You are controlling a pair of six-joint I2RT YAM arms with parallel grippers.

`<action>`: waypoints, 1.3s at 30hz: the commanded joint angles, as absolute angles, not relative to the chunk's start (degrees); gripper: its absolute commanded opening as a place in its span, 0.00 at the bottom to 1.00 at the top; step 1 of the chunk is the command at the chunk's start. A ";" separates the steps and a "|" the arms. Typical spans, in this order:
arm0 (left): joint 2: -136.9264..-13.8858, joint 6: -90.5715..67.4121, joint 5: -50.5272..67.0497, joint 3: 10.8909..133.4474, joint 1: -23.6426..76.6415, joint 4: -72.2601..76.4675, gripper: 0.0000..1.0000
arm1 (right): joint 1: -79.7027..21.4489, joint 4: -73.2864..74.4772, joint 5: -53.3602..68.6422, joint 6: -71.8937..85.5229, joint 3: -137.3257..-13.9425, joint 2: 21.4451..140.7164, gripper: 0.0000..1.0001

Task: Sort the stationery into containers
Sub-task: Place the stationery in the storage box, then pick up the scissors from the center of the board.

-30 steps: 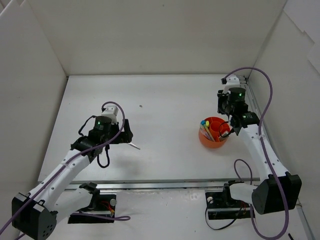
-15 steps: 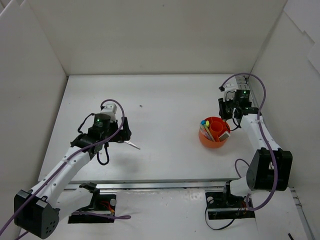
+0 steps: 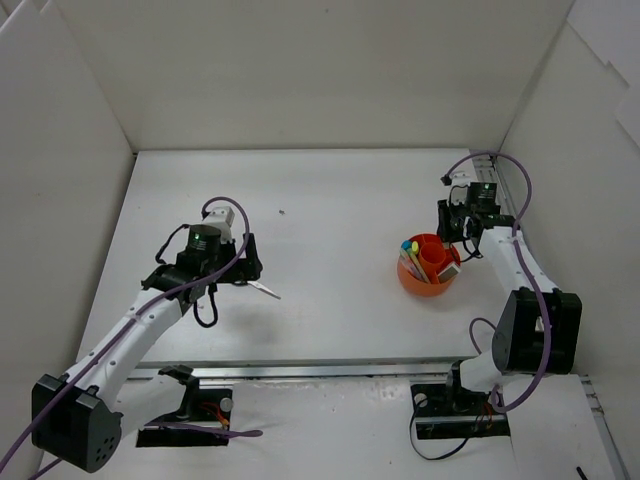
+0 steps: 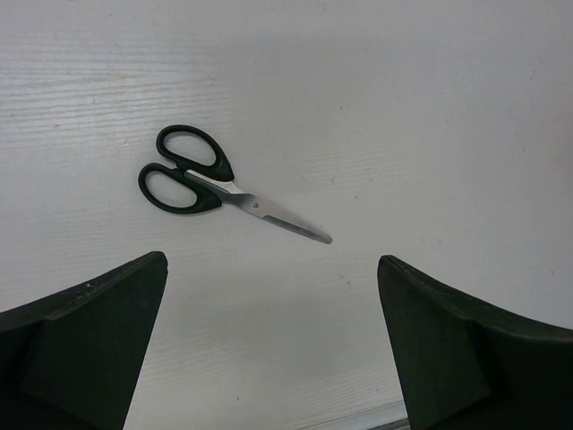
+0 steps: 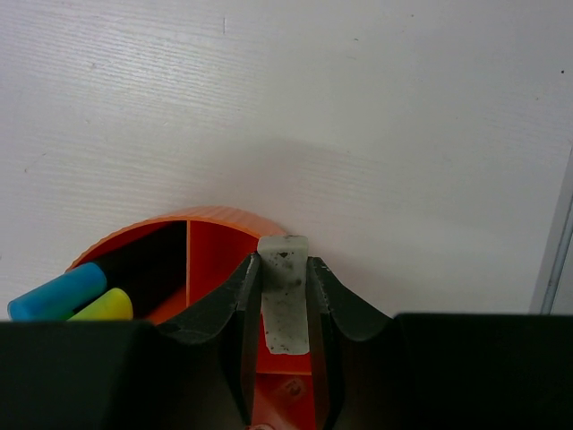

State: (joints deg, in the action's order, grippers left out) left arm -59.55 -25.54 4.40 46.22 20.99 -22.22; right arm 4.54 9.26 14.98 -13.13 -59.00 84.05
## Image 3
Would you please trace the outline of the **pale yellow pen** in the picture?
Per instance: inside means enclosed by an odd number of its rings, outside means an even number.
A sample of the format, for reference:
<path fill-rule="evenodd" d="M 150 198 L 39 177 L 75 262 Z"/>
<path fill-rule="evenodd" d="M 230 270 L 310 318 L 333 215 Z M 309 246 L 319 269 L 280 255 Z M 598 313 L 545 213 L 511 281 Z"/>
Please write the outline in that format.
<path fill-rule="evenodd" d="M 423 269 L 422 265 L 420 264 L 420 262 L 419 262 L 418 258 L 416 257 L 416 255 L 413 253 L 413 251 L 409 251 L 408 254 L 410 256 L 411 261 L 415 265 L 417 271 L 419 272 L 422 281 L 424 281 L 427 284 L 430 284 L 429 277 L 426 274 L 425 270 Z"/>

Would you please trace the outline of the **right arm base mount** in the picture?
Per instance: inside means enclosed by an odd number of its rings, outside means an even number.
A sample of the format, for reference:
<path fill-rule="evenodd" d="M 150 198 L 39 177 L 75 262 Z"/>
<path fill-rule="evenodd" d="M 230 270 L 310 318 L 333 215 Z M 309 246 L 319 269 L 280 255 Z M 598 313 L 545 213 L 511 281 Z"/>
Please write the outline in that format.
<path fill-rule="evenodd" d="M 423 460 L 441 462 L 459 454 L 474 439 L 509 437 L 507 416 L 489 403 L 489 394 L 464 389 L 461 385 L 461 361 L 455 362 L 440 383 L 412 383 L 412 413 L 409 441 Z M 419 442 L 458 440 L 442 453 L 428 454 Z"/>

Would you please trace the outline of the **white pink eraser box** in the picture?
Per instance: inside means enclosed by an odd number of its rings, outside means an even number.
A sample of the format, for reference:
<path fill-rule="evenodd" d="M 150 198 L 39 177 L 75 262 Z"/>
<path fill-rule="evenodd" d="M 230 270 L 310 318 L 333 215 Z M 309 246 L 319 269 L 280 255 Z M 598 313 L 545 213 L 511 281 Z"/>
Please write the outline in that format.
<path fill-rule="evenodd" d="M 444 284 L 455 278 L 459 272 L 459 266 L 455 262 L 451 262 L 438 273 L 438 280 L 441 284 Z"/>

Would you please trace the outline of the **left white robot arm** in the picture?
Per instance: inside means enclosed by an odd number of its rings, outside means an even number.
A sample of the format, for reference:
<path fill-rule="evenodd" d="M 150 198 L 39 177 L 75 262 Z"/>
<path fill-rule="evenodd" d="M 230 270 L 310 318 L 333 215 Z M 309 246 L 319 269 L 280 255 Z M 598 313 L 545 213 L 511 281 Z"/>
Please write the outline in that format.
<path fill-rule="evenodd" d="M 64 374 L 42 376 L 32 389 L 34 446 L 88 473 L 101 469 L 125 436 L 168 418 L 185 422 L 199 409 L 200 382 L 184 365 L 161 368 L 134 393 L 121 389 L 156 341 L 218 284 L 259 279 L 255 238 L 222 239 L 221 228 L 190 226 L 185 248 L 143 281 L 124 317 Z"/>

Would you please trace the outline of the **purple pen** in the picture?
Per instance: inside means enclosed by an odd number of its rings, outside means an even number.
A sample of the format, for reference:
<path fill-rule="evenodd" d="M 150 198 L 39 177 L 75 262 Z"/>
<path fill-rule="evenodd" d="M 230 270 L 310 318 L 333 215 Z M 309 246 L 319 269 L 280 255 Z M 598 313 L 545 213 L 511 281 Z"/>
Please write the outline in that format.
<path fill-rule="evenodd" d="M 404 257 L 401 257 L 400 260 L 402 261 L 404 267 L 407 269 L 407 271 L 416 279 L 418 279 L 419 281 L 422 280 L 422 276 L 419 272 L 419 270 L 415 267 L 414 263 L 412 262 L 411 259 L 406 259 Z"/>

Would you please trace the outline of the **small scissors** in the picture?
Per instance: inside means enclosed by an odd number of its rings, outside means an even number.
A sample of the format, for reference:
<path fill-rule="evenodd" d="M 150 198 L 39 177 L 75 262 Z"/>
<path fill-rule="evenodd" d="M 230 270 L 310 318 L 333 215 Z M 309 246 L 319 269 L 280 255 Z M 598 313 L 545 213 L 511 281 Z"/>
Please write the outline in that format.
<path fill-rule="evenodd" d="M 268 296 L 270 296 L 271 298 L 280 300 L 281 296 L 278 295 L 277 293 L 275 293 L 273 290 L 271 290 L 270 288 L 266 287 L 265 285 L 263 285 L 262 283 L 260 283 L 259 281 L 255 281 L 255 280 L 249 280 L 249 281 L 239 281 L 239 282 L 235 282 L 234 283 L 235 287 L 251 287 L 254 288 L 255 290 L 266 294 Z"/>

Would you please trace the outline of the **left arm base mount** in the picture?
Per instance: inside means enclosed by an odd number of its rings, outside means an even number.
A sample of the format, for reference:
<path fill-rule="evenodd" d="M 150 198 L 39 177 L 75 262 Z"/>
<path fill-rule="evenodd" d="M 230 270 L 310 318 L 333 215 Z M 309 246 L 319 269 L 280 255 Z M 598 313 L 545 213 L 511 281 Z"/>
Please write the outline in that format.
<path fill-rule="evenodd" d="M 160 375 L 171 377 L 186 386 L 185 395 L 178 410 L 164 414 L 155 422 L 202 424 L 205 427 L 228 430 L 233 408 L 231 388 L 204 387 L 193 370 L 183 365 L 167 366 Z M 176 427 L 145 427 L 138 431 L 137 448 L 196 448 L 226 447 L 229 440 L 220 435 Z"/>

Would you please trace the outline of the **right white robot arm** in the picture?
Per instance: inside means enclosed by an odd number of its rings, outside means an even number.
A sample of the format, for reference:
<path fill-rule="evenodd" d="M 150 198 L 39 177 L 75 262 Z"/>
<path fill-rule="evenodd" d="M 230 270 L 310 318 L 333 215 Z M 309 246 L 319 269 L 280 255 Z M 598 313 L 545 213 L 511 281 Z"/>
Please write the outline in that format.
<path fill-rule="evenodd" d="M 533 377 L 527 397 L 543 377 L 566 375 L 574 366 L 582 302 L 544 274 L 496 196 L 495 183 L 466 181 L 453 184 L 449 198 L 438 202 L 440 240 L 472 245 L 470 255 L 489 261 L 506 292 L 489 350 L 454 363 L 442 388 L 445 405 L 455 412 L 468 410 L 482 394 L 496 403 L 492 391 L 516 375 Z"/>

